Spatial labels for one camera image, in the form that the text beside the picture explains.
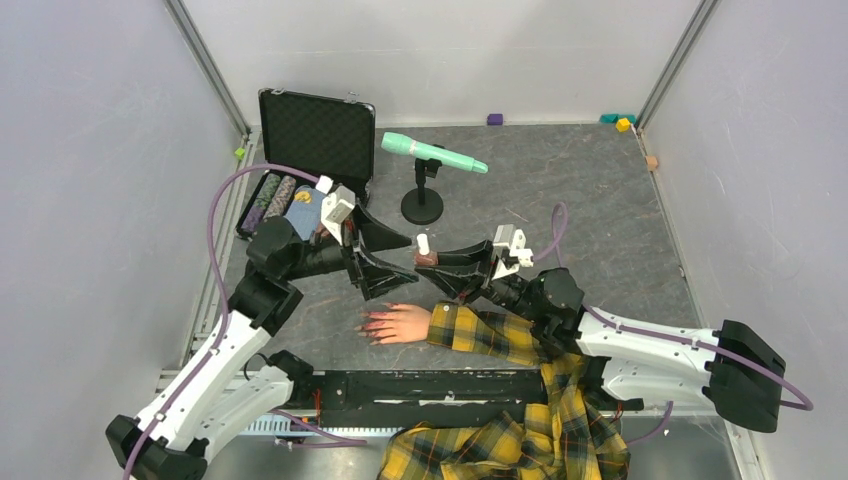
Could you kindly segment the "pink nail polish bottle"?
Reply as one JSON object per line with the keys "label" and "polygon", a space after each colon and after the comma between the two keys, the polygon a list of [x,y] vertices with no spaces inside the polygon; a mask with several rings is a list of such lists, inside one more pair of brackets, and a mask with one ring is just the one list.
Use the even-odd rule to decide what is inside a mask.
{"label": "pink nail polish bottle", "polygon": [[416,267],[435,266],[439,263],[438,254],[436,252],[426,254],[418,252],[415,254],[414,263]]}

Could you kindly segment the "white nail polish cap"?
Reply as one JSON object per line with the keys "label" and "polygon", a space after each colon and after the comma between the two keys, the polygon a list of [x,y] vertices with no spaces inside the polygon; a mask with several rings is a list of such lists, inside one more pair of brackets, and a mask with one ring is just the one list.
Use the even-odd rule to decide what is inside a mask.
{"label": "white nail polish cap", "polygon": [[426,256],[426,255],[430,254],[431,250],[430,250],[429,239],[428,239],[427,234],[418,234],[416,236],[416,244],[417,244],[417,247],[418,247],[418,254],[419,255]]}

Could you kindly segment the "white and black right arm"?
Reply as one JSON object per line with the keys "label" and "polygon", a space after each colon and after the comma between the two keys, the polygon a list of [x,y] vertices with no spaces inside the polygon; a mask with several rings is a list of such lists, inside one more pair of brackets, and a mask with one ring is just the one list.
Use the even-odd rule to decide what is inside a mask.
{"label": "white and black right arm", "polygon": [[415,270],[451,299],[484,298],[529,321],[546,349],[583,356],[588,365],[577,392],[591,408],[711,406],[739,427],[776,431],[786,363],[747,324],[674,328],[622,317],[586,305],[565,267],[521,276],[531,264],[527,251],[483,241],[417,255]]}

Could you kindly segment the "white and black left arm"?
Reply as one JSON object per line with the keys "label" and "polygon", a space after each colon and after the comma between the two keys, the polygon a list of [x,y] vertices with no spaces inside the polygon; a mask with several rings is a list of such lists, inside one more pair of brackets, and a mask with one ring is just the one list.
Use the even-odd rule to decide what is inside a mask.
{"label": "white and black left arm", "polygon": [[312,399],[312,366],[286,350],[232,393],[225,391],[297,309],[303,295],[295,280],[345,271],[366,300],[417,281],[416,274],[376,256],[409,247],[412,239],[361,205],[326,207],[321,222],[328,234],[316,242],[303,239],[283,216],[258,227],[247,249],[246,274],[196,354],[137,415],[118,415],[108,425],[106,437],[124,478],[200,479],[255,420]]}

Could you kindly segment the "mannequin hand with stained nails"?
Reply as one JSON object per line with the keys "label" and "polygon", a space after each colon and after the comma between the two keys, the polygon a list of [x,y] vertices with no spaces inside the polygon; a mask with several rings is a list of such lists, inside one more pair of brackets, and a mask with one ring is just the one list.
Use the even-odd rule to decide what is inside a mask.
{"label": "mannequin hand with stained nails", "polygon": [[431,311],[412,304],[387,303],[385,311],[364,314],[365,322],[355,328],[371,345],[415,343],[428,336]]}

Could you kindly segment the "black microphone stand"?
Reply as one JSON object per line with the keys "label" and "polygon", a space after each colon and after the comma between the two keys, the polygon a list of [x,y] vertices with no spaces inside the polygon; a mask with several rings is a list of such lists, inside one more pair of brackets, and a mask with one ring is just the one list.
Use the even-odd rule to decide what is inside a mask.
{"label": "black microphone stand", "polygon": [[415,159],[416,187],[407,192],[401,200],[400,211],[408,222],[414,225],[430,225],[436,222],[444,212],[444,202],[441,195],[429,188],[426,183],[430,178],[436,178],[442,162],[437,159]]}

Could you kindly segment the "mint green microphone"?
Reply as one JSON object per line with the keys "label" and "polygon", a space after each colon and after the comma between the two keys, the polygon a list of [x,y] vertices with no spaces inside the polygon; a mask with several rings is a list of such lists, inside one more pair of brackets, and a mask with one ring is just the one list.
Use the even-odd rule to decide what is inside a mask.
{"label": "mint green microphone", "polygon": [[421,160],[438,160],[445,166],[467,172],[480,174],[488,172],[486,163],[471,156],[426,144],[399,133],[386,132],[380,146],[383,150],[395,155],[411,156]]}

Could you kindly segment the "black poker chip case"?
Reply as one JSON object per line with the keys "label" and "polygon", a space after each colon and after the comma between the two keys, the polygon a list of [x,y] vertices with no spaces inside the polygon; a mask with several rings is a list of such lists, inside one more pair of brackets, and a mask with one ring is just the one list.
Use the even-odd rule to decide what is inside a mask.
{"label": "black poker chip case", "polygon": [[258,93],[265,161],[328,176],[370,202],[374,175],[373,105],[283,89]]}

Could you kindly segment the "teal block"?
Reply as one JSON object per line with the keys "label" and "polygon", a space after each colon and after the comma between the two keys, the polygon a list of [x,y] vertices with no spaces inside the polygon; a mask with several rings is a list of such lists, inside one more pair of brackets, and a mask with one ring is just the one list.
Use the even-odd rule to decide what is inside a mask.
{"label": "teal block", "polygon": [[618,114],[618,113],[606,113],[602,114],[599,117],[599,122],[603,124],[616,124],[622,119],[626,119],[630,124],[635,124],[637,122],[637,117],[633,114]]}

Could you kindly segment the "yellow cube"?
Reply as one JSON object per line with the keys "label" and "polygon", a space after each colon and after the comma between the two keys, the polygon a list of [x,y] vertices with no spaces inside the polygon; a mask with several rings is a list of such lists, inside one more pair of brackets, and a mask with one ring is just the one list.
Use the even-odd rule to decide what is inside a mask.
{"label": "yellow cube", "polygon": [[632,128],[632,122],[627,117],[619,117],[615,123],[615,128],[619,132],[630,131]]}

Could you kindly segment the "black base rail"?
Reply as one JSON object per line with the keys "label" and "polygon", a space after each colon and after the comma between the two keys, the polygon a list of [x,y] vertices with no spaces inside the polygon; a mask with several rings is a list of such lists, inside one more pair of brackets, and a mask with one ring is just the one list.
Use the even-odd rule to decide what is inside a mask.
{"label": "black base rail", "polygon": [[478,427],[548,403],[537,370],[328,370],[295,386],[283,409],[322,427]]}

